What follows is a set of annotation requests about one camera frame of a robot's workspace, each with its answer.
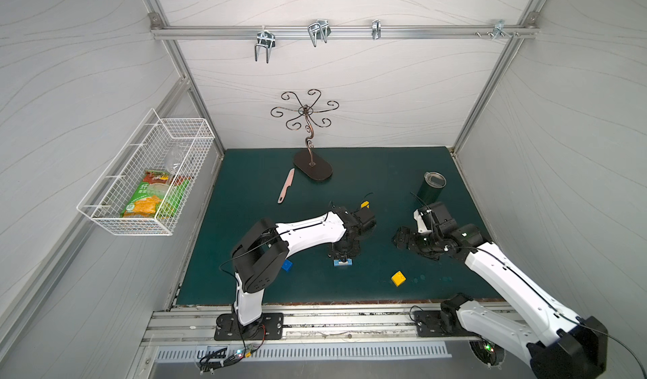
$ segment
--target plastic knife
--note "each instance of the plastic knife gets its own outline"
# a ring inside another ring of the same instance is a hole
[[[283,199],[285,199],[285,194],[287,193],[287,188],[292,185],[292,179],[295,177],[295,169],[291,169],[289,173],[287,173],[287,178],[285,179],[285,184],[283,185],[283,189],[281,190],[281,195],[279,195],[279,204],[283,202]]]

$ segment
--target red wire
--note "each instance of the red wire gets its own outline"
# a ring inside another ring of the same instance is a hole
[[[256,348],[257,350],[258,350],[258,349],[263,345],[263,343],[265,342],[265,334],[267,333],[267,330],[265,330],[265,325],[264,325],[264,324],[261,324],[261,327],[263,327],[263,341],[261,341],[261,345],[259,345],[259,346]]]

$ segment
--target table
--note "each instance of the table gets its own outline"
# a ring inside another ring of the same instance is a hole
[[[298,168],[282,204],[279,193],[292,156],[300,149],[230,149],[206,211],[205,220],[177,298],[178,305],[224,305],[234,301],[235,281],[218,266],[259,219],[296,222],[327,212],[329,203],[356,210],[365,195],[377,226],[362,241],[352,266],[333,266],[328,247],[299,252],[289,272],[281,270],[265,289],[264,303],[399,302],[446,299],[458,292],[475,298],[501,296],[463,263],[443,256],[435,262],[391,242],[400,226],[413,228],[417,193],[425,171],[445,176],[443,201],[459,225],[487,231],[447,148],[327,148],[316,152],[333,166],[333,176],[315,182]],[[231,263],[223,268],[232,270]],[[391,277],[406,281],[396,287]]]

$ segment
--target green tumbler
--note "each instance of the green tumbler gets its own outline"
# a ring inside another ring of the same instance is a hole
[[[447,180],[440,173],[427,172],[423,179],[423,185],[418,190],[418,196],[425,204],[430,205],[436,202],[438,195],[447,184]]]

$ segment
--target black joint housing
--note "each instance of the black joint housing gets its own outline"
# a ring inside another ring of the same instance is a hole
[[[472,301],[473,297],[466,294],[456,294],[453,298],[441,303],[441,328],[446,333],[453,333],[461,328],[457,311],[465,302]]]
[[[287,241],[281,239],[275,223],[268,218],[256,222],[232,251],[234,268],[243,283],[243,291],[251,294],[270,285],[287,254]]]
[[[584,320],[582,325],[562,333],[559,340],[548,347],[528,344],[532,355],[530,367],[538,379],[593,379],[603,374],[606,370],[607,329],[593,316]]]

